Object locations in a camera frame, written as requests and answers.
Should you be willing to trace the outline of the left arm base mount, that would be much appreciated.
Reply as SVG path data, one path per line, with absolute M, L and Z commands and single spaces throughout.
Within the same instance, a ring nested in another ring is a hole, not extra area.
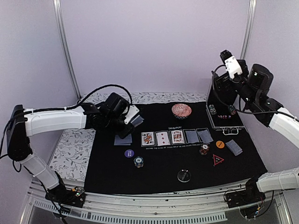
M 85 190 L 78 186 L 72 189 L 66 188 L 60 175 L 56 171 L 55 174 L 58 177 L 58 186 L 53 189 L 46 190 L 45 199 L 58 204 L 82 208 L 86 197 Z

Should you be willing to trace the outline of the stack of poker chips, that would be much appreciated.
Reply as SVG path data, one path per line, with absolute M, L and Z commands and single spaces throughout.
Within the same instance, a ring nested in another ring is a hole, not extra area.
M 142 157 L 137 156 L 134 158 L 134 164 L 137 168 L 142 168 L 144 165 L 144 160 Z

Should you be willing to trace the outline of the orange big blind button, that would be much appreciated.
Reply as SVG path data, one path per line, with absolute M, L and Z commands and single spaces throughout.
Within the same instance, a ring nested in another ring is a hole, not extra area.
M 215 144 L 219 149 L 223 149 L 225 147 L 225 143 L 221 140 L 216 141 Z

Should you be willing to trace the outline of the blue playing card deck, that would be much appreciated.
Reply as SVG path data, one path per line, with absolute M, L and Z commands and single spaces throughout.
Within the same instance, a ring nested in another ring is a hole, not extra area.
M 142 122 L 144 121 L 144 118 L 140 115 L 136 116 L 133 120 L 131 120 L 131 124 L 134 126 L 134 127 L 137 127 L 139 126 Z

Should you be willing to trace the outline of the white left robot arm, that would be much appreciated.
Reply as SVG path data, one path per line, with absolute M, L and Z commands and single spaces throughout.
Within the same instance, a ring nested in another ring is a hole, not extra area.
M 42 133 L 68 129 L 108 130 L 121 139 L 131 134 L 135 125 L 132 123 L 139 117 L 139 109 L 133 104 L 131 94 L 126 100 L 113 92 L 100 103 L 88 103 L 87 99 L 95 92 L 108 87 L 116 87 L 128 92 L 117 84 L 101 86 L 75 105 L 42 109 L 24 109 L 16 105 L 10 120 L 7 122 L 2 143 L 7 144 L 7 155 L 27 168 L 60 203 L 69 199 L 69 191 L 63 187 L 59 175 L 39 157 L 30 146 L 29 138 Z

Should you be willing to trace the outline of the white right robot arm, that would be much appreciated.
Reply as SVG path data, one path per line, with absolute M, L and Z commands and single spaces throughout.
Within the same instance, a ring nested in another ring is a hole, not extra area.
M 242 107 L 236 111 L 268 169 L 248 180 L 250 187 L 241 196 L 245 203 L 252 203 L 260 192 L 299 187 L 299 118 L 268 96 L 273 78 L 266 67 L 256 63 L 247 66 L 245 60 L 234 56 L 212 70 L 216 101 L 227 107 L 232 99 L 241 100 Z

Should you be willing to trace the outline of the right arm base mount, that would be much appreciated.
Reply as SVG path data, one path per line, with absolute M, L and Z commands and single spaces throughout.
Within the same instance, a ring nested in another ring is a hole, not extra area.
M 244 190 L 234 190 L 229 189 L 224 193 L 224 201 L 227 203 L 229 208 L 249 205 L 252 203 L 257 203 L 257 206 L 254 209 L 243 209 L 241 215 L 246 219 L 256 218 L 264 204 L 266 196 L 264 193 L 260 192 L 257 188 L 257 178 L 250 178 L 245 183 Z

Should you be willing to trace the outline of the king of diamonds card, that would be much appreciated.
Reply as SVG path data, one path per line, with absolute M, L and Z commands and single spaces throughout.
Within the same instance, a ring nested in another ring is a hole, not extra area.
M 184 144 L 185 140 L 182 130 L 171 131 L 171 141 L 172 144 Z

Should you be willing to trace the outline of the triangular all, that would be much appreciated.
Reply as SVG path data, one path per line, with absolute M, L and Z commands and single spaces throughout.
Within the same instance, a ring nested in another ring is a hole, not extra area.
M 224 162 L 224 159 L 213 154 L 213 162 L 214 162 L 214 167 L 222 162 Z

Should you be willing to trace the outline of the three of diamonds card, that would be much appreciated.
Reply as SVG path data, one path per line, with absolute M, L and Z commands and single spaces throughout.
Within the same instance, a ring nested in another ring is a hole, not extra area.
M 169 135 L 167 131 L 156 132 L 156 140 L 158 146 L 170 145 Z

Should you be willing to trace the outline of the purple small blind button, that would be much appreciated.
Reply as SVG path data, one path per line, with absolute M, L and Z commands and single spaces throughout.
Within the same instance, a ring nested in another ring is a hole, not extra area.
M 124 155 L 126 158 L 132 158 L 134 156 L 134 154 L 135 154 L 134 151 L 131 149 L 128 149 L 124 152 Z

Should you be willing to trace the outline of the queen of spades card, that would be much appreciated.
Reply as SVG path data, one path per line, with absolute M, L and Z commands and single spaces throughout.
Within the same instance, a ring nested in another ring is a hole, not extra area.
M 142 147 L 154 146 L 155 138 L 153 132 L 143 132 L 141 133 L 141 145 Z

